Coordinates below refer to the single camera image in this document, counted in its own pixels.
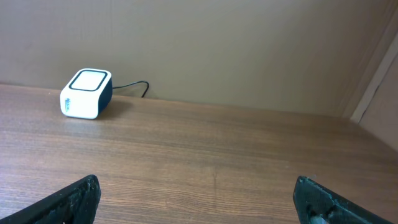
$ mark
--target small white box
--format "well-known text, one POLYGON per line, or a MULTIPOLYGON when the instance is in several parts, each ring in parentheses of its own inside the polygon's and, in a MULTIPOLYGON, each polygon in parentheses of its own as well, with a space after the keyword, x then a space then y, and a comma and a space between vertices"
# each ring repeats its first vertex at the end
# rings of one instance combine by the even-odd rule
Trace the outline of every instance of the small white box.
POLYGON ((112 74, 84 68, 61 91, 60 106, 65 116, 95 119, 112 98, 112 74))

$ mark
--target wood grain surface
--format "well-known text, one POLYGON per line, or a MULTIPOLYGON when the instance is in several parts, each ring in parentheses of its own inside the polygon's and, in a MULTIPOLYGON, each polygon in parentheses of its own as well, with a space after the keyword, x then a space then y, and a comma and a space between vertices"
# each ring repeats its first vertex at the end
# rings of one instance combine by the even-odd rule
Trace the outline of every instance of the wood grain surface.
POLYGON ((398 155, 347 120, 126 96, 73 119, 0 85, 0 123, 0 218, 95 174, 95 223, 298 223, 306 175, 398 222, 398 155))

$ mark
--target beige wall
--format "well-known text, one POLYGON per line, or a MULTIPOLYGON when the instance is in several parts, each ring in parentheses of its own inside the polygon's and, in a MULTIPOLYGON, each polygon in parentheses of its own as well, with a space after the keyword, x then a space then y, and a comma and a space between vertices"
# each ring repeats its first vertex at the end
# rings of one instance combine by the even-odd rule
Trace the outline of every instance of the beige wall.
POLYGON ((398 150, 398 57, 379 85, 359 122, 364 129, 398 150))
POLYGON ((396 7, 394 0, 4 0, 0 82, 61 89, 93 67, 112 72, 115 85, 149 81, 153 98, 341 116, 396 7))

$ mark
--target black cable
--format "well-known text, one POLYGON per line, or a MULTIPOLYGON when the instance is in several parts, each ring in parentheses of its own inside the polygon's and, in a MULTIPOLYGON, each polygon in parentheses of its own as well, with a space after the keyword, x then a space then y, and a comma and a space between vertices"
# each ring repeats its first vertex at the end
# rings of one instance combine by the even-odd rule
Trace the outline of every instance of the black cable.
POLYGON ((144 81, 144 80, 138 81, 138 82, 134 82, 134 83, 130 83, 130 84, 127 84, 127 85, 124 85, 124 86, 115 86, 115 87, 113 87, 113 89, 124 88, 124 87, 135 85, 135 84, 138 84, 138 83, 146 83, 147 84, 147 88, 145 89, 144 94, 142 94, 142 98, 143 98, 145 96, 145 94, 147 93, 148 89, 149 89, 149 82, 144 81))

